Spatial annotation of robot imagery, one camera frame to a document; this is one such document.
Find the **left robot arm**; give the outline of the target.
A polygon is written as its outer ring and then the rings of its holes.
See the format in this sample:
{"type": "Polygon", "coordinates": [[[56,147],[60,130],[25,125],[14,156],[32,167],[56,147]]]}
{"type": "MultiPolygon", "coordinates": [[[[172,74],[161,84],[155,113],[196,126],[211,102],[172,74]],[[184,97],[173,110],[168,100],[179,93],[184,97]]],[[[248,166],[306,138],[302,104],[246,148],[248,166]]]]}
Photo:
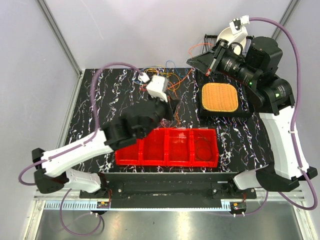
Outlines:
{"type": "Polygon", "coordinates": [[[103,198],[108,193],[108,186],[101,175],[78,171],[73,167],[134,145],[156,129],[163,119],[172,121],[179,102],[178,99],[143,100],[82,139],[54,150],[33,149],[35,185],[42,194],[70,188],[103,198]]]}

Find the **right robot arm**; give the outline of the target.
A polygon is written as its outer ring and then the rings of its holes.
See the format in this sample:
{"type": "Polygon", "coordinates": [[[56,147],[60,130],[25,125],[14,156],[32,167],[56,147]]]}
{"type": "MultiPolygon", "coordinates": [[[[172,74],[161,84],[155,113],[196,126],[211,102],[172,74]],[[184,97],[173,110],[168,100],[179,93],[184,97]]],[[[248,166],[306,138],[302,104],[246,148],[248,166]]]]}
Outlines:
{"type": "Polygon", "coordinates": [[[235,175],[227,185],[228,195],[236,199],[252,188],[290,192],[301,181],[315,178],[318,171],[296,156],[301,145],[292,142],[295,98],[291,85],[276,75],[283,52],[274,39],[264,36],[251,40],[246,56],[234,53],[233,45],[219,39],[210,50],[186,61],[207,77],[219,73],[241,83],[267,131],[273,162],[235,175]]]}

